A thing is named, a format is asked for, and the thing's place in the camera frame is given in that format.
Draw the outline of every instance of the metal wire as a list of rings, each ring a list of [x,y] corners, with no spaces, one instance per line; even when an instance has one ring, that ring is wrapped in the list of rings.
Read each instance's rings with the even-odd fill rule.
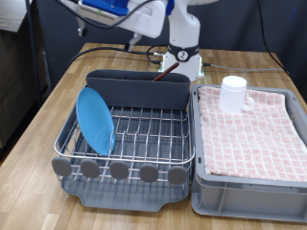
[[[112,178],[109,174],[111,161],[130,163],[128,183],[140,180],[140,167],[147,163],[157,166],[159,182],[168,183],[167,173],[172,166],[182,166],[187,171],[191,169],[195,153],[190,152],[190,122],[186,111],[112,107],[110,113],[116,140],[115,148],[113,151],[110,148],[108,156],[99,154],[87,144],[77,120],[62,146],[58,144],[59,140],[56,141],[58,154],[71,161],[74,181],[83,176],[80,168],[83,159],[94,159],[99,164],[100,183],[105,178]]]

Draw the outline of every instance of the cable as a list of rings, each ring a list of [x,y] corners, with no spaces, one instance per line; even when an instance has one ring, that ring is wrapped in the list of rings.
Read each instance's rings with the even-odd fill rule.
[[[152,47],[150,47],[147,52],[146,52],[146,57],[148,59],[148,61],[150,61],[151,63],[153,64],[160,64],[161,61],[158,61],[158,60],[151,60],[150,58],[150,50],[153,49],[154,47],[157,47],[157,46],[168,46],[168,44],[160,44],[160,45],[154,45]]]
[[[267,49],[267,52],[269,53],[269,55],[271,56],[271,58],[286,72],[286,74],[291,78],[290,73],[285,69],[285,67],[278,61],[276,60],[276,58],[272,55],[271,51],[269,50],[267,41],[266,41],[266,37],[265,37],[265,30],[264,30],[264,26],[263,26],[263,16],[262,16],[262,11],[261,11],[261,6],[260,6],[260,1],[257,0],[257,5],[258,5],[258,10],[259,10],[259,15],[260,15],[260,24],[261,24],[261,33],[262,33],[262,39],[263,42],[265,44],[265,47]]]
[[[154,53],[148,53],[148,52],[138,52],[138,51],[128,51],[128,50],[124,50],[121,48],[114,48],[114,47],[97,47],[97,48],[93,48],[93,49],[89,49],[89,50],[85,50],[77,55],[75,55],[73,58],[71,58],[71,60],[69,61],[68,66],[71,65],[71,63],[77,59],[78,57],[85,55],[89,52],[93,52],[93,51],[98,51],[98,50],[113,50],[113,51],[120,51],[120,52],[126,52],[126,53],[130,53],[130,54],[134,54],[134,55],[151,55],[153,56]]]
[[[229,68],[222,65],[210,64],[210,63],[203,63],[203,67],[205,66],[214,66],[217,68],[223,68],[227,70],[238,70],[238,71],[245,71],[245,72],[254,72],[254,71],[284,71],[283,69],[237,69],[237,68]]]
[[[35,36],[34,36],[34,29],[33,29],[32,16],[31,16],[31,5],[29,1],[30,0],[26,0],[26,9],[27,9],[28,22],[29,22],[29,28],[30,28],[33,63],[35,65],[36,93],[37,93],[37,100],[38,100],[38,108],[41,108],[42,101],[41,101],[41,95],[40,95],[40,84],[39,84],[39,76],[38,76],[38,70],[37,70],[37,58],[36,58],[36,52],[35,52]]]
[[[66,8],[69,12],[73,13],[76,17],[79,17],[79,19],[81,19],[82,21],[88,23],[89,25],[92,25],[94,27],[97,27],[99,29],[104,29],[104,30],[108,30],[108,29],[112,29],[116,26],[118,26],[119,24],[121,24],[122,22],[126,21],[131,15],[133,15],[137,10],[139,10],[141,7],[143,7],[144,5],[154,1],[154,0],[148,0],[145,1],[141,4],[139,4],[137,7],[135,7],[130,13],[128,13],[125,17],[123,17],[122,19],[120,19],[118,22],[115,22],[113,25],[110,26],[103,26],[100,24],[96,24],[88,19],[86,19],[85,17],[81,16],[80,14],[78,14],[77,12],[75,12],[74,10],[70,9],[69,7],[67,7],[65,4],[63,4],[60,0],[55,0],[58,4],[60,4],[61,6],[63,6],[64,8]]]

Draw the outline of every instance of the background wall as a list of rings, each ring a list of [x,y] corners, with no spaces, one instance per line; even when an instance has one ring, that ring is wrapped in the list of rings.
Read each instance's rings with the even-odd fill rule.
[[[307,1],[260,0],[267,43],[277,53],[307,101]],[[79,37],[75,16],[54,0],[37,0],[52,87],[58,83],[72,56],[85,42],[125,44],[132,33],[115,28],[99,30],[88,26],[87,37]],[[256,0],[220,0],[206,6],[189,7],[201,22],[202,49],[265,52]],[[139,45],[168,42],[166,18],[159,38],[143,37]]]

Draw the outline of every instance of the wooden table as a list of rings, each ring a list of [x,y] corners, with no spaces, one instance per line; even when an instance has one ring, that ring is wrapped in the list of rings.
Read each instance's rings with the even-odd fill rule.
[[[98,46],[85,44],[83,50]],[[146,51],[148,47],[135,49]],[[201,55],[205,62],[225,66],[278,68],[264,53],[201,50]],[[0,168],[0,229],[307,229],[303,223],[201,216],[192,210],[190,196],[164,205],[158,213],[87,208],[78,197],[67,196],[51,166],[57,156],[53,144],[85,84],[86,74],[95,69],[156,68],[144,56],[115,51],[87,54],[69,67]],[[307,111],[306,103],[283,72],[243,73],[206,67],[205,73],[198,83],[220,84],[223,77],[238,75],[250,86],[291,89]]]

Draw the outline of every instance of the white cable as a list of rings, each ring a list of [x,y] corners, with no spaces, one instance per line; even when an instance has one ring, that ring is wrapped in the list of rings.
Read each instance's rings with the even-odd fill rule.
[[[246,71],[246,72],[253,72],[253,71],[284,71],[283,69],[236,69],[236,68],[228,68],[224,67],[222,65],[215,65],[215,64],[210,64],[210,66],[218,67],[218,68],[223,68],[223,69],[228,69],[228,70],[238,70],[238,71]]]

